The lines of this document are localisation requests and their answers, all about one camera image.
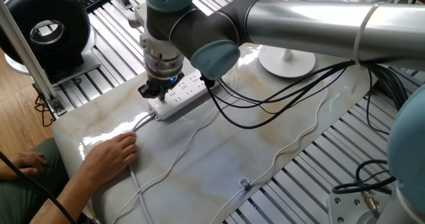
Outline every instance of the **fingers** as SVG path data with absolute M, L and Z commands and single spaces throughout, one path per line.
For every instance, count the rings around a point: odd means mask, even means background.
M 119 135 L 113 137 L 112 139 L 114 141 L 120 142 L 120 141 L 124 140 L 127 137 L 135 137 L 135 132 L 127 132 L 125 134 L 119 134 Z
M 136 152 L 137 152 L 137 146 L 135 144 L 131 144 L 122 150 L 124 159 L 128 157 L 130 154 L 134 154 Z
M 31 166 L 32 168 L 37 168 L 40 173 L 44 173 L 42 166 L 46 164 L 47 162 L 37 153 L 31 152 L 25 153 L 21 166 Z
M 37 152 L 25 152 L 25 154 L 32 155 L 36 158 L 42 165 L 47 165 L 47 161 L 43 159 L 43 155 Z
M 40 174 L 40 171 L 37 168 L 23 168 L 20 169 L 21 172 L 23 172 L 25 175 L 38 175 Z
M 128 155 L 125 159 L 124 159 L 124 163 L 126 163 L 126 165 L 132 163 L 132 161 L 137 159 L 137 154 L 130 154 Z
M 124 148 L 126 148 L 126 147 L 128 147 L 128 146 L 130 146 L 132 144 L 135 144 L 135 141 L 136 141 L 136 139 L 135 139 L 134 136 L 128 136 L 128 137 L 124 138 L 119 143 L 119 145 L 120 145 L 121 149 L 124 149 Z

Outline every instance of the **robotic arm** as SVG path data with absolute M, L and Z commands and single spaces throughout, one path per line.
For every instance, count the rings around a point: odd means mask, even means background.
M 145 29 L 150 39 L 176 48 L 168 54 L 151 49 L 155 46 L 152 43 L 146 45 L 148 56 L 153 58 L 147 58 L 148 73 L 157 78 L 149 82 L 165 92 L 171 88 L 179 81 L 181 55 L 205 77 L 215 80 L 237 62 L 238 47 L 244 43 L 353 58 L 357 32 L 373 5 L 234 0 L 206 16 L 192 0 L 147 0 Z M 421 6 L 382 4 L 361 36 L 359 60 L 424 70 L 424 23 Z M 175 68 L 165 65 L 177 59 Z
M 146 18 L 140 7 L 135 10 L 145 25 L 141 43 L 148 74 L 139 91 L 145 98 L 163 100 L 183 77 L 184 56 L 205 78 L 216 80 L 234 66 L 244 43 L 352 59 L 357 33 L 374 5 L 234 0 L 206 16 L 192 0 L 147 0 Z M 359 60 L 425 70 L 424 24 L 421 6 L 381 4 L 360 36 Z M 410 223 L 407 218 L 424 216 L 425 148 L 418 146 L 425 132 L 424 97 L 423 88 L 410 97 L 388 140 L 388 164 L 398 185 L 379 223 Z

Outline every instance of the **green pants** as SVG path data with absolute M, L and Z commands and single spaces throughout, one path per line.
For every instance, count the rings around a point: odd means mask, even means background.
M 54 196 L 58 196 L 68 182 L 62 158 L 53 138 L 39 144 L 32 151 L 44 155 L 44 173 L 32 178 Z M 21 179 L 0 180 L 0 224 L 27 224 L 46 201 L 46 195 Z

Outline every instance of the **marble surface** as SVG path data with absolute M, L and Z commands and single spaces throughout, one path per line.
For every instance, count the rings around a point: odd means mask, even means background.
M 259 45 L 246 44 L 240 48 L 242 56 L 234 66 L 238 75 L 237 90 L 253 98 L 264 99 L 294 80 L 279 78 L 268 73 L 258 61 Z M 343 59 L 316 55 L 315 70 Z M 187 62 L 185 73 L 194 71 Z M 336 75 L 327 79 L 332 81 Z M 352 93 L 356 78 L 359 85 Z M 234 86 L 234 77 L 228 73 Z M 137 88 L 145 83 L 141 74 L 93 101 L 59 118 L 52 128 L 66 169 L 73 176 L 87 153 L 97 144 L 127 132 L 142 116 L 147 114 L 147 100 Z M 302 87 L 299 84 L 291 90 Z M 320 84 L 315 90 L 323 87 Z M 342 116 L 369 89 L 369 76 L 357 66 L 329 87 L 329 96 L 319 111 L 318 127 L 302 138 L 278 158 L 276 168 L 266 175 L 248 193 L 239 195 L 218 216 L 218 222 L 230 215 L 244 200 L 266 180 L 302 151 L 323 130 Z M 224 91 L 216 90 L 226 96 Z M 254 180 L 262 175 L 272 162 L 274 154 L 290 144 L 300 132 L 315 122 L 315 110 L 324 92 L 294 106 L 268 125 L 255 130 L 242 130 L 216 113 L 209 124 L 194 137 L 183 151 L 182 158 L 163 182 L 144 194 L 147 208 L 155 223 L 210 223 L 215 213 L 239 189 L 241 177 Z M 277 111 L 288 101 L 267 104 L 264 107 Z M 140 186 L 164 173 L 177 152 L 187 142 L 197 126 L 213 109 L 208 95 L 191 104 L 165 121 L 153 120 L 137 131 L 139 160 L 133 164 Z M 229 116 L 241 124 L 257 124 L 270 115 L 259 108 L 237 110 L 226 108 Z M 93 198 L 92 206 L 103 223 L 111 223 L 135 187 L 127 170 L 103 187 Z M 118 223 L 147 223 L 138 199 L 124 211 Z

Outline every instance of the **electrical outlet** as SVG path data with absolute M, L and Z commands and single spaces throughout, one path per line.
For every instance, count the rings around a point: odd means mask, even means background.
M 201 77 L 201 73 L 195 71 L 183 78 L 172 90 L 169 90 L 165 94 L 164 101 L 159 101 L 158 98 L 147 101 L 160 120 L 167 119 L 208 92 L 199 77 Z

